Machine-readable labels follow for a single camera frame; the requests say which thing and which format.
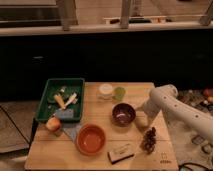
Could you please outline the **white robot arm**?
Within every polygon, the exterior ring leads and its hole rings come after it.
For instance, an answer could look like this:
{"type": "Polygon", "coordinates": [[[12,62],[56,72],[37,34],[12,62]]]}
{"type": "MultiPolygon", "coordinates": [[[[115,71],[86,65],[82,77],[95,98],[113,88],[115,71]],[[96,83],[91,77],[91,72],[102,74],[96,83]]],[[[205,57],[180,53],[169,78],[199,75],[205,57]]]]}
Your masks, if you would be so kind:
{"type": "Polygon", "coordinates": [[[177,96],[178,90],[172,84],[155,87],[150,90],[148,99],[142,103],[139,110],[146,114],[149,124],[160,111],[172,114],[213,145],[213,116],[184,104],[177,96]]]}

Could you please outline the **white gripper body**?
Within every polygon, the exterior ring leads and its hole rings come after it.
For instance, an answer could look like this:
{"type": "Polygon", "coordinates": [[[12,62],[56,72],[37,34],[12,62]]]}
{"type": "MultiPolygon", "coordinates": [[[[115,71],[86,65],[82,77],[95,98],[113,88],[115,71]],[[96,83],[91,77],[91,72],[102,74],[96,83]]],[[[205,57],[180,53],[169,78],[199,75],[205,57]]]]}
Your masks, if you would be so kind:
{"type": "Polygon", "coordinates": [[[136,108],[136,127],[138,129],[148,129],[159,112],[160,108],[152,100],[145,101],[140,107],[136,108]]]}

